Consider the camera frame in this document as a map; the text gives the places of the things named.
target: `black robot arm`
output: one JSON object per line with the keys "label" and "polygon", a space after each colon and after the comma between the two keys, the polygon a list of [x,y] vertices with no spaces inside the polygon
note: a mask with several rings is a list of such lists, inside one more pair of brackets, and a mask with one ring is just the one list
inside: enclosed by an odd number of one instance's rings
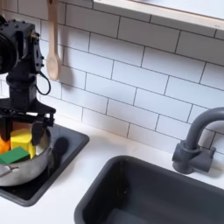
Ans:
{"label": "black robot arm", "polygon": [[34,24],[6,22],[0,17],[0,74],[8,73],[10,88],[10,98],[0,99],[0,134],[4,141],[10,138],[13,122],[32,124],[33,145],[39,143],[47,126],[53,126],[56,110],[37,100],[37,75],[42,74],[43,59]]}

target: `cable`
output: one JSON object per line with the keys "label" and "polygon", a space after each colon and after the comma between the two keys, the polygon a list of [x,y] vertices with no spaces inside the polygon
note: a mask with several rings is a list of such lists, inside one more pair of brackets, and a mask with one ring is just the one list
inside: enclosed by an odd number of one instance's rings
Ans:
{"label": "cable", "polygon": [[37,85],[36,85],[36,89],[38,90],[38,92],[39,92],[41,95],[49,95],[50,92],[51,92],[51,90],[52,90],[51,82],[46,78],[46,76],[45,76],[41,71],[39,71],[39,74],[40,74],[43,78],[45,78],[45,79],[47,80],[49,89],[48,89],[48,91],[46,92],[46,94],[43,94],[43,93],[39,90],[39,88],[38,88]]}

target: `sink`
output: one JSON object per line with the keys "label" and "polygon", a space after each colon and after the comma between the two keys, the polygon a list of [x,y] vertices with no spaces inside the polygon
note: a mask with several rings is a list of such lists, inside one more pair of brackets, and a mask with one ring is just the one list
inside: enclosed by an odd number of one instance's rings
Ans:
{"label": "sink", "polygon": [[223,224],[224,191],[133,157],[110,159],[75,224]]}

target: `black stove burner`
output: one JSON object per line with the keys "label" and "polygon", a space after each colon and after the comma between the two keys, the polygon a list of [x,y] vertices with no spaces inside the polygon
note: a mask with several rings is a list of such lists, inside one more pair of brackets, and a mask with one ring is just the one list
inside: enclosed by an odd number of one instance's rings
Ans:
{"label": "black stove burner", "polygon": [[23,207],[33,206],[89,141],[88,136],[58,125],[51,132],[53,149],[45,171],[27,184],[0,187],[0,196]]}

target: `wooden spatula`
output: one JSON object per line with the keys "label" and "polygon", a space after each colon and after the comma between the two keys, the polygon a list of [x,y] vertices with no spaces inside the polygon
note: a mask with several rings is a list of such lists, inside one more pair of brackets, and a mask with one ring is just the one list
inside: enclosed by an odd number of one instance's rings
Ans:
{"label": "wooden spatula", "polygon": [[49,17],[49,54],[46,69],[51,80],[60,76],[61,62],[58,54],[58,0],[46,0]]}

